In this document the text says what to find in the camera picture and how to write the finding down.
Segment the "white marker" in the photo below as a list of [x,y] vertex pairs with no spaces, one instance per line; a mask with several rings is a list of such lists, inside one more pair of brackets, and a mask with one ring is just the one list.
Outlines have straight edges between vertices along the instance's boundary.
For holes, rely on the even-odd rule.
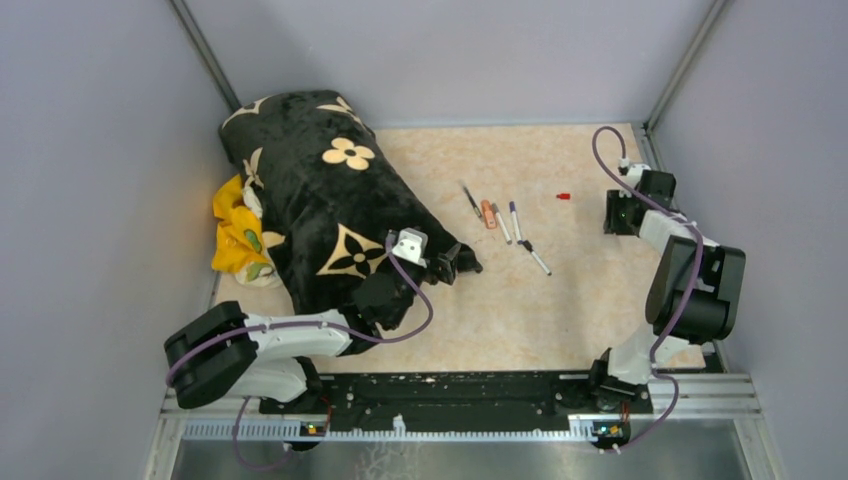
[[498,219],[498,225],[501,226],[501,231],[504,232],[504,239],[506,239],[506,244],[512,245],[512,239],[509,237],[509,230],[506,229],[506,224],[503,223],[501,211],[498,209],[498,205],[496,203],[492,204],[492,210],[494,210],[495,212],[495,218]]
[[530,241],[524,240],[523,242],[521,242],[521,244],[524,245],[524,248],[526,248],[528,252],[530,252],[530,255],[533,255],[533,259],[535,259],[536,263],[538,263],[539,266],[542,267],[542,270],[545,271],[545,275],[550,277],[551,269],[548,268],[547,265],[545,265],[545,262],[542,261],[542,257],[540,257],[539,254],[536,253],[535,250],[533,250],[533,245],[530,244]]
[[518,212],[515,211],[515,202],[509,202],[509,211],[512,213],[512,228],[515,229],[515,241],[521,244],[521,228],[518,227]]

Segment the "pen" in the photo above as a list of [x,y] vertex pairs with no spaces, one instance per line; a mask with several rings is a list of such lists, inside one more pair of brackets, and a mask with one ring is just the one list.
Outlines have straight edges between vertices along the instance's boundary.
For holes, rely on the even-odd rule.
[[545,265],[545,262],[542,261],[542,257],[540,257],[539,254],[536,253],[535,250],[533,250],[533,245],[530,244],[530,240],[524,240],[523,242],[521,242],[521,244],[524,245],[524,248],[526,248],[528,252],[530,252],[530,255],[532,255],[533,258],[536,260],[536,263],[538,263],[539,266],[542,267],[542,270],[545,271],[545,274],[550,277],[551,269],[548,268],[547,265]]
[[509,202],[509,211],[512,214],[512,228],[515,229],[515,241],[521,243],[521,228],[518,227],[518,212],[515,211],[515,202]]
[[506,240],[507,245],[512,245],[512,239],[509,237],[509,230],[506,229],[506,224],[503,223],[503,217],[501,216],[501,211],[498,209],[498,204],[492,204],[492,210],[495,212],[495,217],[498,219],[498,225],[501,226],[501,231],[504,232],[504,239]]
[[465,185],[465,182],[460,181],[460,185],[462,185],[462,191],[465,192],[465,196],[468,197],[468,201],[471,202],[471,208],[474,209],[474,213],[477,214],[477,218],[483,220],[483,214],[480,212],[480,209],[477,208],[477,202],[474,201],[474,197],[471,196],[471,192],[468,191],[468,187]]

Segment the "marble-patterned surface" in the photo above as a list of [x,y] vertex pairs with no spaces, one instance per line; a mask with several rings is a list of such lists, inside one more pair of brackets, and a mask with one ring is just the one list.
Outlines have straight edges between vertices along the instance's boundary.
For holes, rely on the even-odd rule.
[[[628,125],[619,125],[628,155],[640,161]],[[417,337],[378,345],[352,357],[315,357],[319,372],[588,369],[607,347],[618,345],[644,322],[644,305],[659,254],[633,237],[603,234],[604,192],[612,181],[592,157],[596,126],[516,126],[383,130],[380,147],[398,173],[483,263],[482,274],[456,283],[425,285],[436,314]],[[617,166],[618,143],[601,136],[600,151]],[[553,271],[500,229],[487,230],[462,193],[464,180],[478,202],[508,212],[515,201],[521,231]],[[557,193],[571,193],[559,200]],[[239,300],[247,312],[292,313],[284,288],[243,287],[224,275],[217,301]],[[426,317],[416,301],[400,329]],[[670,362],[703,366],[692,347]]]

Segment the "black fabric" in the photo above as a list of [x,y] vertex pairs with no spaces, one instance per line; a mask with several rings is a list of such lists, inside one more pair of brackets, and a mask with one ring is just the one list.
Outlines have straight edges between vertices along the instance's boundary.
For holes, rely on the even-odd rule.
[[[389,229],[413,227],[426,233],[428,258],[457,243],[395,172],[373,131],[337,92],[295,92],[257,100],[227,119],[220,136],[230,162],[261,202],[263,231],[286,237],[268,253],[297,314],[338,308],[350,301],[364,276],[392,272],[385,257],[376,269],[369,263],[385,254],[382,244]],[[338,150],[332,142],[339,138],[357,149],[327,154]],[[374,158],[355,155],[354,160],[340,163],[325,160],[325,156],[338,161],[343,155],[367,154],[358,147],[373,152]],[[360,160],[367,161],[364,170]],[[345,233],[345,228],[355,235]],[[340,231],[350,255],[328,265]],[[422,277],[421,267],[403,265]],[[326,273],[350,268],[355,273]],[[480,269],[473,251],[462,245],[459,271]],[[403,312],[396,314],[401,318]]]

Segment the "gray panel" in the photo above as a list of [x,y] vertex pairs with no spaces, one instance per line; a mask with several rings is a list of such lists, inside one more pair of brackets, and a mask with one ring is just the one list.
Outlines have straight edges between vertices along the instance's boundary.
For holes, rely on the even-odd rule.
[[164,1],[2,2],[0,65],[0,476],[138,478],[227,110]]
[[189,0],[243,103],[344,92],[375,127],[641,121],[709,0]]
[[[280,457],[280,445],[242,443],[257,464]],[[596,479],[736,480],[747,478],[732,421],[667,422],[621,456],[572,443],[324,443],[298,454],[278,472],[240,466],[230,442],[184,441],[172,478],[204,480],[350,479]]]
[[790,478],[844,478],[818,448],[848,399],[848,2],[736,2],[657,132],[680,206],[748,265],[727,346]]

